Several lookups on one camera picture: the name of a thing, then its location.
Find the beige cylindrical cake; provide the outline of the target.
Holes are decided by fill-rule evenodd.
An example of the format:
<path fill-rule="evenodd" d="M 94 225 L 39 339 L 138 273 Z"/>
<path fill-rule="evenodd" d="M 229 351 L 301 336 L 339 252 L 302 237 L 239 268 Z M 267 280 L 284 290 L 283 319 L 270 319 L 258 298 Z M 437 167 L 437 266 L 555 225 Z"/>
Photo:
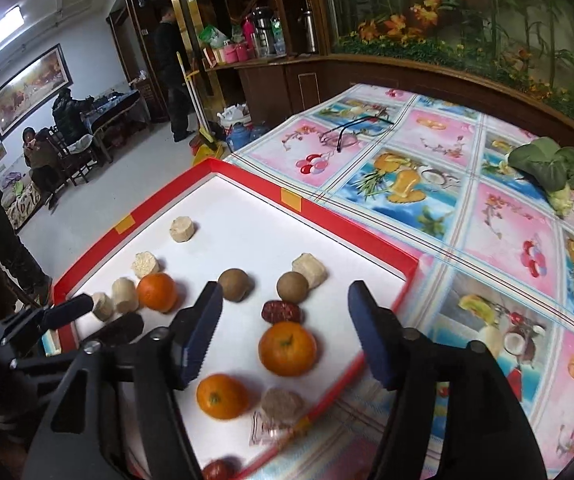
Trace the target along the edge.
<path fill-rule="evenodd" d="M 195 223 L 189 217 L 177 217 L 172 221 L 168 232 L 174 242 L 185 243 L 194 236 Z"/>

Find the dark red jujube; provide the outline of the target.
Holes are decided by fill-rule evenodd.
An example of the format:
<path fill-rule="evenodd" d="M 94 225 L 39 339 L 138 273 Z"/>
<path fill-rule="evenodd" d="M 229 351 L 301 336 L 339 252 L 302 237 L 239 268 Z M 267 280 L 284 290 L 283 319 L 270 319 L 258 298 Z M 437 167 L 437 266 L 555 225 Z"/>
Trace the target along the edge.
<path fill-rule="evenodd" d="M 232 480 L 235 474 L 236 471 L 232 462 L 224 458 L 212 460 L 202 469 L 204 480 Z"/>

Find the red white shallow box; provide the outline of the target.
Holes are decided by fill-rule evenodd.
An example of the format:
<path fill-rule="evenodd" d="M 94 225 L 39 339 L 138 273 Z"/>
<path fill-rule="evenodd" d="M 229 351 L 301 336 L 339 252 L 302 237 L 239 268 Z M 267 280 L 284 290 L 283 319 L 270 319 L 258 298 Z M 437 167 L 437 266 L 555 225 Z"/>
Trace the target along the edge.
<path fill-rule="evenodd" d="M 189 217 L 196 232 L 176 243 L 168 229 Z M 54 295 L 108 292 L 132 275 L 138 252 L 151 252 L 190 307 L 208 281 L 225 270 L 244 270 L 251 292 L 224 303 L 201 367 L 202 376 L 226 374 L 244 382 L 253 399 L 272 387 L 299 393 L 307 424 L 319 418 L 364 366 L 349 314 L 348 291 L 364 281 L 380 306 L 396 309 L 418 268 L 417 259 L 373 232 L 255 174 L 209 158 L 180 174 L 134 209 L 56 281 Z M 314 367 L 299 377 L 279 377 L 262 365 L 258 345 L 267 330 L 261 310 L 276 284 L 304 252 L 328 278 L 303 301 L 304 324 L 317 341 Z"/>

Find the small brown longan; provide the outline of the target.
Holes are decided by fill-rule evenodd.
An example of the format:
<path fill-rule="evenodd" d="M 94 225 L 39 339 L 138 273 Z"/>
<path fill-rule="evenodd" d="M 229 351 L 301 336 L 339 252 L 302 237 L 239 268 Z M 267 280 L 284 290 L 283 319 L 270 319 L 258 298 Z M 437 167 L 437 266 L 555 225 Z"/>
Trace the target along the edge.
<path fill-rule="evenodd" d="M 278 278 L 276 284 L 278 296 L 290 304 L 300 304 L 308 296 L 308 281 L 305 276 L 296 271 L 289 271 Z"/>

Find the brown round longan fruit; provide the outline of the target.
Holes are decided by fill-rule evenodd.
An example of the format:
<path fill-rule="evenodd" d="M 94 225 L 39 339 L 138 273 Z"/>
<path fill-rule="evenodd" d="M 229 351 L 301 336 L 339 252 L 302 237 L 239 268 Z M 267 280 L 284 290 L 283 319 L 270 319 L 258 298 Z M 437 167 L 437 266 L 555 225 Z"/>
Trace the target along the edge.
<path fill-rule="evenodd" d="M 217 281 L 223 289 L 223 297 L 231 302 L 244 300 L 252 289 L 250 276 L 238 268 L 225 270 Z"/>

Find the cream round cake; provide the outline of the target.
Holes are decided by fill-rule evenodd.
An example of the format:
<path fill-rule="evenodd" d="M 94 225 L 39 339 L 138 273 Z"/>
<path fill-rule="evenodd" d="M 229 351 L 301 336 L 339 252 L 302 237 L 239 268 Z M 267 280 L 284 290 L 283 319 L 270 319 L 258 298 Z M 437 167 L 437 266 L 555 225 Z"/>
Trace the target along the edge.
<path fill-rule="evenodd" d="M 107 322 L 112 318 L 114 307 L 112 299 L 104 292 L 94 292 L 93 299 L 93 315 L 101 322 Z"/>
<path fill-rule="evenodd" d="M 113 307 L 119 314 L 134 312 L 139 308 L 137 290 L 129 278 L 118 278 L 111 286 Z"/>

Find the small orange tangerine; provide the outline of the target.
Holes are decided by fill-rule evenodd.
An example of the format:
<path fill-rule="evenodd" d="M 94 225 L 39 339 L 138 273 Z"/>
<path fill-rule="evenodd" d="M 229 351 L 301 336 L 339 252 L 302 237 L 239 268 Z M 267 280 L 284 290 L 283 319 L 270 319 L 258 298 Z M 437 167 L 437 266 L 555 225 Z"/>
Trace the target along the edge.
<path fill-rule="evenodd" d="M 163 272 L 144 276 L 139 281 L 136 292 L 143 307 L 161 313 L 173 310 L 178 298 L 174 280 Z"/>

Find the flower bamboo glass panel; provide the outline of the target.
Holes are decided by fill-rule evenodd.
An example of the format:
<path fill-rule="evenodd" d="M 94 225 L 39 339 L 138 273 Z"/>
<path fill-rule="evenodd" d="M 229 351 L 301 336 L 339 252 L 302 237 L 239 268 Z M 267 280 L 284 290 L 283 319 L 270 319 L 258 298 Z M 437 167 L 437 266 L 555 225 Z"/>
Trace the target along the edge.
<path fill-rule="evenodd" d="M 338 53 L 492 80 L 574 120 L 574 0 L 328 0 Z"/>

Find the beige round cake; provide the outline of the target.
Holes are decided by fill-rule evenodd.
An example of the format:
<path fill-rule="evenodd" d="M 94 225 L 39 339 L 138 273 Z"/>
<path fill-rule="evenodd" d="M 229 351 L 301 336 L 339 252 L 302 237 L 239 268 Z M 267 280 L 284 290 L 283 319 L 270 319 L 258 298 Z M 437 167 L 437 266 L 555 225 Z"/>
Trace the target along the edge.
<path fill-rule="evenodd" d="M 151 252 L 138 252 L 130 268 L 138 280 L 160 271 L 159 261 Z"/>
<path fill-rule="evenodd" d="M 283 388 L 266 390 L 261 399 L 261 410 L 273 422 L 295 422 L 304 409 L 303 399 L 295 392 Z"/>

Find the seated person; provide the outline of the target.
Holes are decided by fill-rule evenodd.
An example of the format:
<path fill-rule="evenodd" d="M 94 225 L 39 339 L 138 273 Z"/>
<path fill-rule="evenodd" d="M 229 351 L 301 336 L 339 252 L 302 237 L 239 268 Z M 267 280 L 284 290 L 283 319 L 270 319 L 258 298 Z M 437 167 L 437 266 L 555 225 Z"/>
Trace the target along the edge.
<path fill-rule="evenodd" d="M 66 186 L 56 149 L 48 140 L 48 130 L 36 132 L 26 127 L 22 132 L 23 157 L 29 167 L 30 177 L 47 200 L 47 208 L 53 210 L 58 203 L 58 188 Z"/>

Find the framed wall painting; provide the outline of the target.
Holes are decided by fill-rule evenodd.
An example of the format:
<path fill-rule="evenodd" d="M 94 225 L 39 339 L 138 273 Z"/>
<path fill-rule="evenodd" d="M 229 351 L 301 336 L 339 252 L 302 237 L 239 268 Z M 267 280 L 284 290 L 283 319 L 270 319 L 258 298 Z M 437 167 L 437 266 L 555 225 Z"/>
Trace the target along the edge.
<path fill-rule="evenodd" d="M 61 44 L 56 44 L 0 86 L 0 140 L 73 84 Z"/>

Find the medium orange tangerine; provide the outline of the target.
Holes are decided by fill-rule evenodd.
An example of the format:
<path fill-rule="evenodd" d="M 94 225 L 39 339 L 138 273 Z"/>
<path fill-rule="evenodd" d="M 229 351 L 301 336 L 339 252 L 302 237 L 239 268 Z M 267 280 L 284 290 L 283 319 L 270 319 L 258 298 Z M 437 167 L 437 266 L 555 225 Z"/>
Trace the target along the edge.
<path fill-rule="evenodd" d="M 213 374 L 199 382 L 196 400 L 200 410 L 217 420 L 232 420 L 244 414 L 249 405 L 247 387 L 226 374 Z"/>

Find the large orange tangerine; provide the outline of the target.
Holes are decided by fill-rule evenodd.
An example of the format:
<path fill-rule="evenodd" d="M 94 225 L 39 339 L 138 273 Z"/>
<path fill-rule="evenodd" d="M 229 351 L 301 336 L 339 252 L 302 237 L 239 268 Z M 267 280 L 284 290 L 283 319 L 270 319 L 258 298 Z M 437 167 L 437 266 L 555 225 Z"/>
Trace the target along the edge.
<path fill-rule="evenodd" d="M 299 377 L 316 364 L 317 341 L 296 322 L 279 322 L 262 335 L 259 359 L 269 372 L 280 377 Z"/>

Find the beige hexagonal cake piece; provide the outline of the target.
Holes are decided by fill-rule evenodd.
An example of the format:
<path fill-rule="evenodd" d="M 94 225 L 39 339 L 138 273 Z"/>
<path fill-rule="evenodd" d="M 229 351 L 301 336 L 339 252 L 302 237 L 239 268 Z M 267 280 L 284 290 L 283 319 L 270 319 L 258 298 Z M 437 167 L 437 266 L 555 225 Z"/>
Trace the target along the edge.
<path fill-rule="evenodd" d="M 304 252 L 291 263 L 293 272 L 300 273 L 308 282 L 308 288 L 314 289 L 326 281 L 326 266 L 309 252 Z"/>

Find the red jujube date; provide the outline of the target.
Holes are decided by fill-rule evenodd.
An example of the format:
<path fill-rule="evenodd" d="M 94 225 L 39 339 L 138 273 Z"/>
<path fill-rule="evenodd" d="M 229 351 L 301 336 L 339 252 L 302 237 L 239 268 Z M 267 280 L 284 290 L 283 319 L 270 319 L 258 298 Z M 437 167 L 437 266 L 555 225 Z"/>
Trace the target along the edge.
<path fill-rule="evenodd" d="M 302 322 L 302 312 L 297 304 L 288 301 L 266 301 L 261 311 L 262 319 L 272 325 L 280 322 Z"/>

